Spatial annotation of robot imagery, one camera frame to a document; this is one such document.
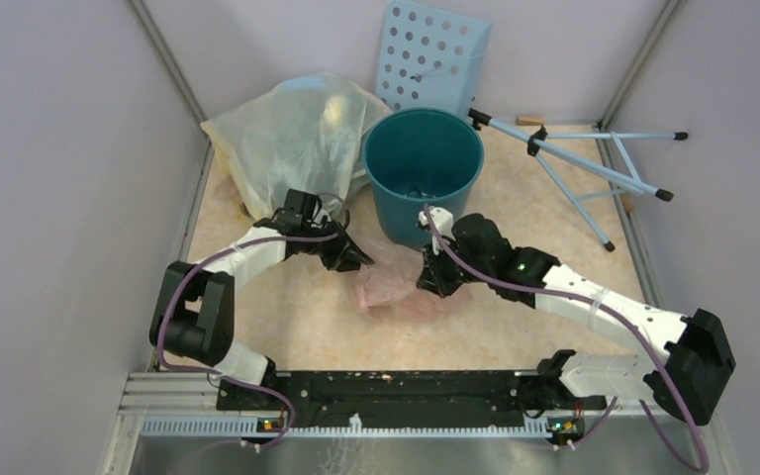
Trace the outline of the pink plastic trash bag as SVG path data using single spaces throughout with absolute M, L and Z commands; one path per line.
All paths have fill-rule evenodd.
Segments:
M 353 278 L 352 299 L 361 314 L 375 320 L 395 317 L 430 321 L 472 302 L 471 292 L 465 289 L 445 298 L 419 289 L 416 282 L 423 259 L 418 251 L 370 236 L 359 235 L 354 240 L 373 259 Z

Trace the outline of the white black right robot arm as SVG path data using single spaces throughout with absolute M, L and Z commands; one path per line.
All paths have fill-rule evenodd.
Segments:
M 629 355 L 559 350 L 538 365 L 543 400 L 566 408 L 578 397 L 653 400 L 670 416 L 702 427 L 736 368 L 721 319 L 638 302 L 580 275 L 556 256 L 513 246 L 481 214 L 460 219 L 424 207 L 418 226 L 430 236 L 418 288 L 441 298 L 465 284 L 487 285 L 501 299 L 554 314 L 621 346 Z

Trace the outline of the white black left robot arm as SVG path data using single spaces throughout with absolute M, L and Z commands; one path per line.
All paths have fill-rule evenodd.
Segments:
M 328 193 L 288 190 L 283 205 L 246 234 L 197 262 L 177 260 L 164 272 L 149 342 L 161 363 L 171 353 L 197 369 L 240 381 L 240 396 L 255 409 L 276 400 L 269 359 L 235 337 L 236 293 L 264 270 L 296 254 L 317 256 L 335 272 L 357 271 L 373 259 L 348 235 L 347 222 L 323 206 Z

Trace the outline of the teal plastic trash bin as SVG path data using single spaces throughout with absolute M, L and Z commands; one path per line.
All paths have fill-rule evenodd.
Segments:
M 484 146 L 464 120 L 413 108 L 373 126 L 361 157 L 381 230 L 392 242 L 418 250 L 429 241 L 419 227 L 423 206 L 460 216 L 483 169 Z

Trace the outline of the small wooden block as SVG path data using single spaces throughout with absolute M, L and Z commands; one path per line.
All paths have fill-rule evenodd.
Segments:
M 517 116 L 515 124 L 519 127 L 539 127 L 545 124 L 545 120 L 537 116 Z

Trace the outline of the large translucent filled bag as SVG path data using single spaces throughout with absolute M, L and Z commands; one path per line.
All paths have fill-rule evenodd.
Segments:
M 368 183 L 363 140 L 390 108 L 347 77 L 321 72 L 285 80 L 269 92 L 201 123 L 249 213 L 281 207 L 288 190 L 324 193 L 325 209 Z

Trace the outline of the light blue folding tripod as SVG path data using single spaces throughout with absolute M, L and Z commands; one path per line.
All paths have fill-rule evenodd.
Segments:
M 670 202 L 674 194 L 664 188 L 658 188 L 645 182 L 636 171 L 636 168 L 630 158 L 624 145 L 626 140 L 667 140 L 674 142 L 683 142 L 689 138 L 687 132 L 674 133 L 617 133 L 617 132 L 593 132 L 593 133 L 550 133 L 545 125 L 539 125 L 538 129 L 528 134 L 503 121 L 497 120 L 492 116 L 476 109 L 468 110 L 468 118 L 471 120 L 471 126 L 479 131 L 482 127 L 489 127 L 506 136 L 516 139 L 526 144 L 526 154 L 534 158 L 538 164 L 547 173 L 550 179 L 559 188 L 569 203 L 579 213 L 585 223 L 591 228 L 592 232 L 602 243 L 603 248 L 612 252 L 616 249 L 614 243 L 601 230 L 596 221 L 591 217 L 589 212 L 583 206 L 587 200 L 602 198 L 606 196 L 615 196 L 621 194 L 649 194 L 663 202 Z M 555 140 L 594 140 L 608 141 L 614 144 L 624 161 L 626 172 L 622 173 L 609 168 L 603 164 L 596 163 L 575 152 L 569 151 L 549 141 Z M 563 182 L 554 168 L 545 159 L 547 155 L 552 155 L 584 171 L 594 174 L 611 185 L 611 189 L 605 192 L 591 193 L 585 195 L 574 194 Z

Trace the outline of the light blue perforated panel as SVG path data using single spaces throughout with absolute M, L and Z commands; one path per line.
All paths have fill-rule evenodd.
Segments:
M 392 1 L 384 13 L 375 95 L 394 111 L 472 107 L 493 23 Z

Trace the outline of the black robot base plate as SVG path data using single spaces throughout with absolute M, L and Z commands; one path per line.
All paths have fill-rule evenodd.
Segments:
M 223 412 L 296 414 L 295 428 L 518 428 L 557 411 L 604 410 L 603 396 L 577 398 L 550 370 L 277 371 L 264 391 L 219 386 Z

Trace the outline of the aluminium frame rail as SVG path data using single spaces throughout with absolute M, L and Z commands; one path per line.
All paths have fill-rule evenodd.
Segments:
M 199 128 L 206 110 L 165 20 L 172 2 L 122 5 L 136 28 L 134 45 L 141 49 L 131 69 L 145 75 L 131 101 L 136 111 L 120 117 L 136 141 L 113 168 L 108 190 L 115 220 L 99 259 L 109 277 L 101 286 L 98 359 L 110 366 L 115 405 L 129 374 L 149 368 L 153 359 L 147 333 L 159 279 L 164 266 L 190 246 L 210 159 L 210 143 Z

